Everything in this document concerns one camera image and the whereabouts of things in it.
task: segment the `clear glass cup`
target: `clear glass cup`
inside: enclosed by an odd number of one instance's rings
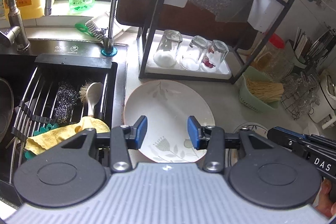
[[[153,56],[154,62],[163,68],[169,68],[175,65],[177,52],[180,48],[183,38],[180,32],[174,30],[165,30],[160,44]]]
[[[225,59],[229,49],[227,45],[219,40],[212,41],[203,57],[201,68],[206,72],[216,72]]]
[[[205,38],[199,35],[193,37],[180,60],[181,67],[187,70],[198,70],[208,46],[209,41]]]

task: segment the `yellow rag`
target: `yellow rag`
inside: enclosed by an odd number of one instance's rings
[[[46,133],[29,137],[25,148],[38,155],[86,128],[95,128],[97,133],[110,131],[103,121],[91,117],[83,117],[79,123],[55,128]]]

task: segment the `black sink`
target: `black sink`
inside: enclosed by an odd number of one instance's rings
[[[49,117],[55,104],[53,102],[59,81],[67,80],[77,90],[85,84],[85,81],[100,81],[103,84],[106,82],[106,100],[102,107],[100,107],[102,102],[97,104],[95,117],[103,120],[110,128],[122,124],[128,46],[115,45],[118,49],[117,55],[106,58],[100,53],[100,44],[96,43],[57,40],[30,40],[30,42],[31,47],[24,54],[18,54],[15,48],[7,49],[0,46],[0,77],[6,79],[12,87],[14,107],[19,105],[31,82],[24,102],[31,98],[37,99],[40,94],[36,103],[36,114]],[[77,123],[85,115],[87,107],[78,103],[67,123]],[[12,184],[9,183],[13,148],[11,129],[15,118],[14,111],[11,125],[0,143],[0,198],[19,206],[21,202]],[[18,165],[19,153],[20,145],[15,149],[14,170]]]

